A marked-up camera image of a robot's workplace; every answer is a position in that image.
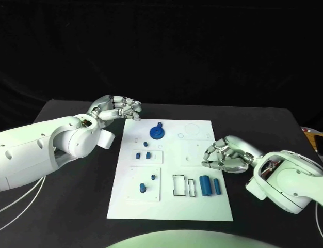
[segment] blue cylinder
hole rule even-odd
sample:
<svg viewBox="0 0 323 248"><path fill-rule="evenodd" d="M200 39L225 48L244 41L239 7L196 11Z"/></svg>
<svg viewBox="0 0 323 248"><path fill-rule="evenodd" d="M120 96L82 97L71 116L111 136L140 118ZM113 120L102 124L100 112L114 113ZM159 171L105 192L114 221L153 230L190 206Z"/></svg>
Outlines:
<svg viewBox="0 0 323 248"><path fill-rule="evenodd" d="M144 193L147 191L146 185L141 183L140 185L140 192Z"/></svg>
<svg viewBox="0 0 323 248"><path fill-rule="evenodd" d="M209 176L200 176L200 192L202 196L212 195L212 185Z"/></svg>
<svg viewBox="0 0 323 248"><path fill-rule="evenodd" d="M150 129L150 137L157 140L164 137L164 130L163 130L163 124L162 122L157 123L157 126Z"/></svg>
<svg viewBox="0 0 323 248"><path fill-rule="evenodd" d="M221 195L219 179L218 178L213 178L213 184L215 184L216 195Z"/></svg>

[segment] blue screw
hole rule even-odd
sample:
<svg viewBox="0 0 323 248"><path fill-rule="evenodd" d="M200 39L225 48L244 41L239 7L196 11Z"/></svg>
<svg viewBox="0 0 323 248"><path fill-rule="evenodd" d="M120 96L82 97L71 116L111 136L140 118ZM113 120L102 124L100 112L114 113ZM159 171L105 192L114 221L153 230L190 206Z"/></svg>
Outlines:
<svg viewBox="0 0 323 248"><path fill-rule="evenodd" d="M141 183L140 185L140 192L144 193L147 191L146 185Z"/></svg>

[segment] robotic hand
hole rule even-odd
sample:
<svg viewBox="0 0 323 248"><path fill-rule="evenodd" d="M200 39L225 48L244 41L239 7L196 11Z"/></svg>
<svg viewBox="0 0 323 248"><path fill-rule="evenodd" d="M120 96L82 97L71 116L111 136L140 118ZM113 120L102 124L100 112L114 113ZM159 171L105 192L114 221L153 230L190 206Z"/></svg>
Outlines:
<svg viewBox="0 0 323 248"><path fill-rule="evenodd" d="M218 154L218 161L205 160L202 166L229 173L245 172L249 165L255 168L245 187L260 200L268 197L294 214L311 200L323 205L323 167L309 158L291 151L262 154L232 135L213 142L203 159L212 152Z"/></svg>
<svg viewBox="0 0 323 248"><path fill-rule="evenodd" d="M249 165L255 167L257 161L262 157L257 148L232 135L213 142L205 152L203 159L208 159L215 151L218 161L205 160L202 166L229 173L245 172Z"/></svg>
<svg viewBox="0 0 323 248"><path fill-rule="evenodd" d="M110 149L114 134L105 128L114 119L140 121L141 103L102 96L87 114L79 114L0 133L0 191L38 180L68 162L84 158L95 146Z"/></svg>

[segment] table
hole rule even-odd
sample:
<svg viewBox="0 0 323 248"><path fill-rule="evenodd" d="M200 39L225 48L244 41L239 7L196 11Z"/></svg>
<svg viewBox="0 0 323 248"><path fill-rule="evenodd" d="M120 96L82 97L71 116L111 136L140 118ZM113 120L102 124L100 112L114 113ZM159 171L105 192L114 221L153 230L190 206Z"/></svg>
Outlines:
<svg viewBox="0 0 323 248"><path fill-rule="evenodd" d="M85 113L91 102L51 100L35 122ZM287 109L143 104L141 118L211 120L215 138L232 134L264 152L291 150L320 159ZM110 150L97 147L87 158L46 176L42 192L16 222L0 231L0 247L107 247L160 230L199 229L237 234L278 247L323 247L314 223L314 203L298 215L283 211L245 189L251 170L224 173L234 222L115 220L107 210L123 137L124 120L107 127L117 137ZM33 184L0 192L0 208ZM35 194L0 213L0 227L15 218ZM323 208L319 211L323 228Z"/></svg>

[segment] cable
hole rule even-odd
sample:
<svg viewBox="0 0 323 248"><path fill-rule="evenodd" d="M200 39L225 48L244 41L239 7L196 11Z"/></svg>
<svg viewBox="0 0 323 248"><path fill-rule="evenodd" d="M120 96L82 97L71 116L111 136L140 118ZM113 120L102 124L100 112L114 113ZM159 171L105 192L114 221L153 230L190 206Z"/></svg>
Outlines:
<svg viewBox="0 0 323 248"><path fill-rule="evenodd" d="M319 229L319 232L322 234L322 237L323 237L323 232L322 232L320 225L319 225L319 220L317 220L317 203L316 203L316 225L317 225L317 229Z"/></svg>
<svg viewBox="0 0 323 248"><path fill-rule="evenodd" d="M41 188L42 188L42 186L43 186L43 182L45 182L45 178L46 178L46 176L42 178L42 183L41 183ZM35 195L35 197L33 197L33 199L32 199L32 201L30 201L30 203L29 203L29 205L28 205L28 207L25 208L25 210L22 211L22 213L17 215L17 217L0 228L0 231L16 221L16 219L20 217L20 215L25 213L25 211L28 210L28 208L29 208L29 206L32 205L32 203L33 203L33 201L35 201L35 199L36 199L36 197L38 197L38 195L39 195L39 192L41 192L41 188L39 188L39 190L38 190L38 193L36 193L36 195Z"/></svg>
<svg viewBox="0 0 323 248"><path fill-rule="evenodd" d="M36 182L35 186L33 186L33 187L30 188L30 190L25 193L25 195L23 195L12 204L9 204L9 205L0 210L0 212L4 211L9 207L12 207L12 206L13 206L13 205L15 205L15 204L28 196L28 194L33 191L33 189L35 189L36 186L39 185L42 179L43 179L43 178L41 178L41 180Z"/></svg>

